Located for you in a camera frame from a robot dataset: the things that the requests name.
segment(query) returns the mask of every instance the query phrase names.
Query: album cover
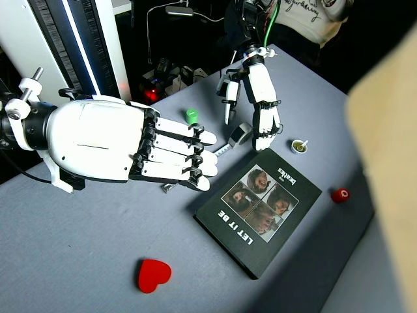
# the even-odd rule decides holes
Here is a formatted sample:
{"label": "album cover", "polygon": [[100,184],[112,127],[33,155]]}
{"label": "album cover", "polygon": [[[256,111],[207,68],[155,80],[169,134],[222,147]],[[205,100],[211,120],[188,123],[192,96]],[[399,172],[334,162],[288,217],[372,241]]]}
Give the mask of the album cover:
{"label": "album cover", "polygon": [[320,194],[266,149],[198,209],[195,218],[252,278],[259,278]]}

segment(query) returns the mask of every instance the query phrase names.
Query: table surface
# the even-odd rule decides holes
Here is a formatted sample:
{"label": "table surface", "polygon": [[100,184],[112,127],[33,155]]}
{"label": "table surface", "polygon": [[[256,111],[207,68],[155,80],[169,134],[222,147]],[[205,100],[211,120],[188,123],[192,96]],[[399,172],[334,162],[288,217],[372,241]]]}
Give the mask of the table surface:
{"label": "table surface", "polygon": [[[251,280],[193,219],[193,214],[254,152],[250,142],[219,158],[209,192],[161,184],[86,182],[66,194],[19,175],[0,186],[0,308],[2,312],[319,312],[373,207],[360,159],[345,125],[346,95],[278,50],[266,65],[276,88],[283,133],[273,150],[323,193],[259,280]],[[219,75],[155,105],[163,117],[184,121],[188,108],[218,135],[252,121],[244,89],[234,125],[223,125],[216,96]],[[295,155],[288,143],[308,139]],[[47,177],[45,165],[29,173]],[[352,198],[332,203],[347,187]],[[150,295],[136,287],[143,258],[170,264],[169,283]]]}

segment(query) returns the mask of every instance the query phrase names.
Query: white robotic hand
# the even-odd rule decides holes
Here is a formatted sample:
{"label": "white robotic hand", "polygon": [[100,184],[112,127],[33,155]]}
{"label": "white robotic hand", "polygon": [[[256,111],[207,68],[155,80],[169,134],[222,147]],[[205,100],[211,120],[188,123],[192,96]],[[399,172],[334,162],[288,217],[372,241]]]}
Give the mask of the white robotic hand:
{"label": "white robotic hand", "polygon": [[240,81],[243,80],[246,94],[253,104],[253,148],[257,151],[270,146],[277,134],[282,132],[278,115],[278,104],[275,88],[264,64],[265,57],[274,57],[275,51],[261,48],[251,48],[244,54],[242,68],[226,71],[218,84],[217,94],[225,97],[225,124],[236,115],[236,106],[240,93]]}
{"label": "white robotic hand", "polygon": [[52,160],[64,171],[86,179],[180,182],[210,188],[217,157],[204,150],[216,136],[198,124],[161,118],[143,104],[93,96],[52,112],[47,141]]}

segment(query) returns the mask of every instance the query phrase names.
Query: black pants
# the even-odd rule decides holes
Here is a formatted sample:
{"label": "black pants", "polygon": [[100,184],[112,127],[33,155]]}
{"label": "black pants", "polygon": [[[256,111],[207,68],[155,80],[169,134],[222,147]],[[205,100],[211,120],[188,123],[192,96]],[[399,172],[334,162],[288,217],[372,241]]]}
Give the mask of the black pants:
{"label": "black pants", "polygon": [[282,24],[272,26],[268,44],[275,44],[312,70],[319,66],[320,45]]}

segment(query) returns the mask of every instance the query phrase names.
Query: gray wall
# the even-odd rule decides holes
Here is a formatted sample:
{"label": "gray wall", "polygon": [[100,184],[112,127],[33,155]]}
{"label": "gray wall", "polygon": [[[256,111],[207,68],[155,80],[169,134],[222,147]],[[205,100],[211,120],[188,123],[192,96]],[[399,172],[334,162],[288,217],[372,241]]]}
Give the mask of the gray wall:
{"label": "gray wall", "polygon": [[405,312],[377,218],[371,221],[321,311],[334,312]]}

